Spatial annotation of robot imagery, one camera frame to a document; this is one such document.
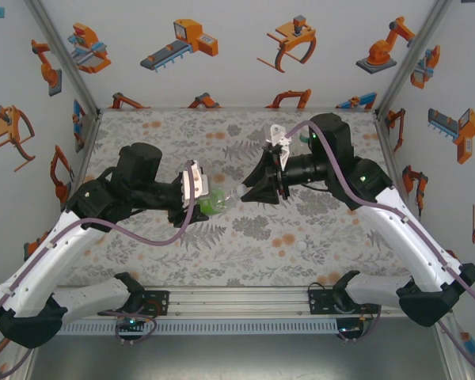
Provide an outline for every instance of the metal pole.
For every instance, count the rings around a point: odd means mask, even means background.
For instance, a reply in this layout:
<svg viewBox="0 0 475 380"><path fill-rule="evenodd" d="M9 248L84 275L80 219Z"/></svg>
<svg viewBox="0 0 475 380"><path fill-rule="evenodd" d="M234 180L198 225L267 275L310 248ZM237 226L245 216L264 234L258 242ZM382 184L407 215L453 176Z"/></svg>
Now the metal pole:
<svg viewBox="0 0 475 380"><path fill-rule="evenodd" d="M386 91L383 97L382 103L378 107L378 119L384 120L389 112L390 107L396 100L397 95L401 91L403 85L408 81L410 74L412 73L415 65L419 61L420 57L424 54L424 50L428 45L439 23L445 17L447 10L450 8L454 0L436 0L431 12L428 14L424 25L417 33L412 46L408 50L399 71L394 77L392 83Z"/></svg>
<svg viewBox="0 0 475 380"><path fill-rule="evenodd" d="M46 37L49 48L59 59L64 74L69 78L70 82L72 82L74 89L80 97L80 102L85 105L86 113L89 114L93 120L96 120L99 112L97 104L83 82L78 68L70 57L69 51L66 49L61 36L44 9L44 6L40 0L25 0L25 3L33 15L33 18L36 20L37 25L39 25L40 30Z"/></svg>

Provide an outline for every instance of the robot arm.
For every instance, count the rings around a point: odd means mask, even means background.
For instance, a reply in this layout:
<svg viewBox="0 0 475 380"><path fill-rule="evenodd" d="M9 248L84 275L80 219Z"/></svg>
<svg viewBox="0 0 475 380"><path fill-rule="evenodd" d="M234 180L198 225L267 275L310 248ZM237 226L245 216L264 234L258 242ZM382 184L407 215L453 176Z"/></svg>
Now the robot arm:
<svg viewBox="0 0 475 380"><path fill-rule="evenodd" d="M350 301L400 307L418 324L433 325L464 292L447 272L447 266L469 286L475 282L475 266L461 264L442 249L405 206L392 181L378 164L354 156L350 127L339 116L321 114L311 121L327 140L351 191L369 205L357 203L346 193L312 128L309 141L312 154L289 158L288 146L285 145L290 142L290 136L278 125L271 127L272 137L268 139L269 144L264 148L259 164L243 182L250 189L241 200L278 204L279 195L284 200L290 196L290 186L324 181L332 196L374 224L411 273L411 276L377 277L350 271L334 286L335 302L340 307L345 307L345 303ZM373 203L384 207L372 207ZM401 211L403 216L399 217L393 210ZM431 247L446 264L440 263Z"/></svg>
<svg viewBox="0 0 475 380"><path fill-rule="evenodd" d="M135 143L120 151L114 168L84 183L66 204L66 210L46 239L25 264L0 284L0 331L4 337L27 348L39 347L72 321L104 310L135 313L143 307L143 287L127 273L91 287L56 290L77 259L110 228L83 224L69 230L58 241L56 235L84 218L117 223L133 215L132 210L167 210L169 221L180 226L190 197L188 169L170 184L155 181L162 152L145 143ZM192 163L194 194L208 193L207 178L197 161ZM208 220L195 206L190 222ZM22 278L18 287L12 284Z"/></svg>

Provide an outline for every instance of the white wall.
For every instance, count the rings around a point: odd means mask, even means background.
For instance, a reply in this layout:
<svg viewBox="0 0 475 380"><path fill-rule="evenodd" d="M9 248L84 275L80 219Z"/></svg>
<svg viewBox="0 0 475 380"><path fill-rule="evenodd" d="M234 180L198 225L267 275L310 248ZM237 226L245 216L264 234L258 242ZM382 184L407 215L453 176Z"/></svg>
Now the white wall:
<svg viewBox="0 0 475 380"><path fill-rule="evenodd" d="M264 107L277 93L312 89L308 106L334 107L353 96L386 91L408 50L399 38L392 57L399 63L368 74L355 62L367 57L370 46L385 39L389 23L404 16L418 32L434 1L411 0L43 0L60 35L66 39L80 22L108 45L112 64L96 74L82 72L99 107L122 92L144 105L187 107L195 96L209 94L223 107ZM257 61L274 62L278 43L266 36L299 14L317 30L317 47L302 65L283 58L285 74ZM175 40L173 22L191 18L218 40L219 54L186 55L157 73L140 66L148 55ZM67 48L72 45L67 41ZM295 51L297 56L302 49ZM297 100L285 101L295 105Z"/></svg>
<svg viewBox="0 0 475 380"><path fill-rule="evenodd" d="M451 138L428 127L430 108L456 120L467 108L475 111L475 3L455 2L428 47L436 44L441 47L441 55L434 77L424 89L406 84L392 108L395 112L406 110L405 143L396 159L400 169L410 164L413 170L429 177L422 216L427 230L462 262L475 263L475 138L473 156L460 165ZM397 128L391 131L390 139L396 143ZM411 204L416 209L413 199ZM475 301L464 294L455 314L462 328L475 338Z"/></svg>
<svg viewBox="0 0 475 380"><path fill-rule="evenodd" d="M0 105L15 105L32 123L36 136L23 147L36 158L16 173L23 159L11 144L0 148L0 282L23 263L23 244L35 241L51 229L59 217L59 200L49 177L55 144L65 153L73 170L81 165L83 151L75 153L72 124L74 88L63 73L62 92L48 96L48 84L40 73L40 60L32 53L31 39L45 42L23 2L1 0L6 16L0 19ZM53 68L57 58L46 53ZM21 137L27 135L23 123ZM57 170L59 179L69 180L67 171Z"/></svg>

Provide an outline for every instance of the floral pattern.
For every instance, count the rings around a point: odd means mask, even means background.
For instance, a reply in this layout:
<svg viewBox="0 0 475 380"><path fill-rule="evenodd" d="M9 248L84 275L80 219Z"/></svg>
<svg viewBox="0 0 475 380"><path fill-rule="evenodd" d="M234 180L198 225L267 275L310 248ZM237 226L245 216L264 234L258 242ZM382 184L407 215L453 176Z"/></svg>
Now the floral pattern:
<svg viewBox="0 0 475 380"><path fill-rule="evenodd" d="M86 179L115 165L122 146L145 142L163 153L158 181L172 181L187 159L197 159L213 185L231 189L259 161L264 127L279 124L288 130L317 113L105 112ZM355 154L386 169L374 115L337 113L351 127ZM165 211L145 211L120 224L153 240L177 231ZM334 283L352 269L380 276L408 273L367 221L328 193L296 187L278 205L237 203L208 222L190 225L167 247L150 247L111 231L85 252L65 284L85 286L130 272L145 286L305 286L316 280Z"/></svg>

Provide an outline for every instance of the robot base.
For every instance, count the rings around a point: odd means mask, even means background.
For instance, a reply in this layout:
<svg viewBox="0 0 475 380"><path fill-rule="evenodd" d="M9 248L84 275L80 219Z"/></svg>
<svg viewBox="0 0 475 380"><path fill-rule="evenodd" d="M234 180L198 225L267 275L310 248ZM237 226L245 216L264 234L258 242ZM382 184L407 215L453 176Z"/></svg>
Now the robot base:
<svg viewBox="0 0 475 380"><path fill-rule="evenodd" d="M62 92L62 70L58 69L56 71L56 74L58 75L58 82L56 83L55 87L50 87L48 86L48 92L50 97L53 97L57 93Z"/></svg>
<svg viewBox="0 0 475 380"><path fill-rule="evenodd" d="M379 71L388 69L389 67L396 66L397 62L393 60L392 58L389 59L388 63L384 63L383 65L370 65L367 62L367 58L363 58L355 63L357 66L359 66L361 69L366 71L367 73L374 74L378 73Z"/></svg>

